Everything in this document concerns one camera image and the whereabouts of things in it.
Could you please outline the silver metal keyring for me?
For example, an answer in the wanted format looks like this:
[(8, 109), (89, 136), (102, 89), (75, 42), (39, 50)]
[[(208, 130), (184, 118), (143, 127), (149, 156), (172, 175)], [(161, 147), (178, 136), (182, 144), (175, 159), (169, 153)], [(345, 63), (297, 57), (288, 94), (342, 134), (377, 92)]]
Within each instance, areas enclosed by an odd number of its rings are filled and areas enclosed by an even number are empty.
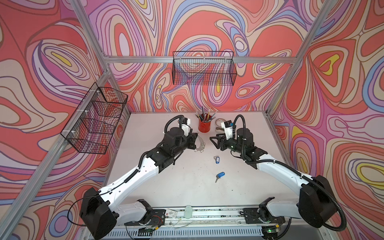
[(205, 150), (206, 143), (202, 139), (199, 139), (199, 141), (200, 141), (200, 145), (194, 151), (202, 153)]

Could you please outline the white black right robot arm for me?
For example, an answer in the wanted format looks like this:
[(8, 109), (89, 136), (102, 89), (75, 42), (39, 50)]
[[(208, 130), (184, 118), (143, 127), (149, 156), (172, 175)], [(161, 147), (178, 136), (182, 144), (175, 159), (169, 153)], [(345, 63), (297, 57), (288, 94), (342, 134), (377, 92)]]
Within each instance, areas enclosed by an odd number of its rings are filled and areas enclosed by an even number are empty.
[[(242, 121), (242, 128), (237, 128), (237, 120)], [(221, 127), (224, 133), (210, 137), (218, 150), (238, 153), (245, 164), (274, 177), (297, 195), (295, 199), (281, 201), (270, 197), (265, 204), (269, 216), (302, 219), (314, 228), (325, 227), (335, 232), (346, 229), (346, 214), (325, 177), (302, 173), (258, 148), (243, 115), (223, 122)]]

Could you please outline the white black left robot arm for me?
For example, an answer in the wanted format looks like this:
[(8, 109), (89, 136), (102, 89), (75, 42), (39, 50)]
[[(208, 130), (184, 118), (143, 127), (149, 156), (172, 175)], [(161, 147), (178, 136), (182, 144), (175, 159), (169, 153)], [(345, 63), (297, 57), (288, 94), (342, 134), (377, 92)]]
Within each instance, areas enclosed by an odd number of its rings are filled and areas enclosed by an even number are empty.
[(150, 223), (153, 208), (145, 200), (139, 199), (127, 207), (121, 207), (121, 203), (145, 181), (174, 165), (185, 150), (195, 150), (197, 138), (190, 119), (183, 115), (173, 117), (165, 125), (162, 141), (144, 152), (136, 167), (99, 190), (88, 189), (79, 215), (93, 238), (104, 238), (117, 225)]

